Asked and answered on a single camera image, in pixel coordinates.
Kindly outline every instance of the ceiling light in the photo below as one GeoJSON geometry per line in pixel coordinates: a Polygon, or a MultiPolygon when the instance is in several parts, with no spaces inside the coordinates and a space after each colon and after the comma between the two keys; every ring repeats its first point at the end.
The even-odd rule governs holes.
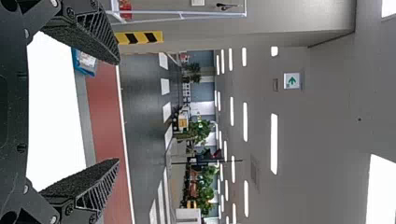
{"type": "Polygon", "coordinates": [[[242,48],[242,66],[246,67],[248,65],[247,48],[242,48]]]}
{"type": "Polygon", "coordinates": [[[219,125],[216,124],[216,140],[219,139],[219,125]]]}
{"type": "Polygon", "coordinates": [[[271,171],[277,175],[277,115],[271,115],[271,171]]]}
{"type": "Polygon", "coordinates": [[[224,183],[224,193],[225,193],[225,201],[228,202],[228,180],[225,180],[224,183]]]}
{"type": "Polygon", "coordinates": [[[233,203],[233,224],[236,224],[236,204],[233,203]]]}
{"type": "Polygon", "coordinates": [[[222,133],[219,131],[219,148],[222,149],[222,133]]]}
{"type": "Polygon", "coordinates": [[[218,194],[221,194],[221,184],[219,178],[218,178],[218,194]]]}
{"type": "Polygon", "coordinates": [[[216,71],[218,72],[218,76],[219,76],[219,75],[220,75],[220,61],[219,61],[219,55],[216,56],[216,62],[217,62],[216,71]]]}
{"type": "Polygon", "coordinates": [[[228,49],[228,65],[230,71],[233,71],[233,49],[228,49]]]}
{"type": "Polygon", "coordinates": [[[220,95],[220,91],[218,91],[218,110],[219,112],[221,111],[221,95],[220,95]]]}
{"type": "Polygon", "coordinates": [[[248,182],[244,182],[245,217],[248,217],[248,182]]]}
{"type": "Polygon", "coordinates": [[[224,65],[224,49],[221,50],[221,73],[224,74],[225,65],[224,65]]]}
{"type": "Polygon", "coordinates": [[[230,122],[233,126],[233,97],[230,97],[230,122]]]}
{"type": "Polygon", "coordinates": [[[215,91],[215,107],[218,107],[218,92],[215,91]]]}
{"type": "Polygon", "coordinates": [[[221,212],[224,212],[224,195],[221,195],[221,212]]]}
{"type": "Polygon", "coordinates": [[[231,174],[233,177],[233,183],[235,183],[235,156],[231,156],[231,174]]]}
{"type": "Polygon", "coordinates": [[[224,161],[227,161],[228,159],[228,146],[227,146],[227,141],[224,141],[224,161]]]}
{"type": "Polygon", "coordinates": [[[244,103],[244,140],[248,141],[248,104],[244,103]]]}
{"type": "Polygon", "coordinates": [[[220,165],[220,180],[224,181],[224,173],[223,173],[223,170],[222,170],[222,164],[220,165]]]}

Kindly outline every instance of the potted plant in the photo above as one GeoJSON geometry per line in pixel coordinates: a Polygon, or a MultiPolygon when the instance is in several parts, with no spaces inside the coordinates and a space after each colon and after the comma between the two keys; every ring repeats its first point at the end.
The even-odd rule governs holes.
{"type": "Polygon", "coordinates": [[[189,130],[184,133],[176,134],[177,140],[191,140],[192,144],[195,146],[200,143],[205,144],[206,138],[209,136],[213,124],[208,120],[198,120],[196,122],[189,123],[189,130]]]}
{"type": "Polygon", "coordinates": [[[181,65],[183,70],[184,83],[200,83],[201,81],[201,65],[198,63],[183,63],[181,65]]]}

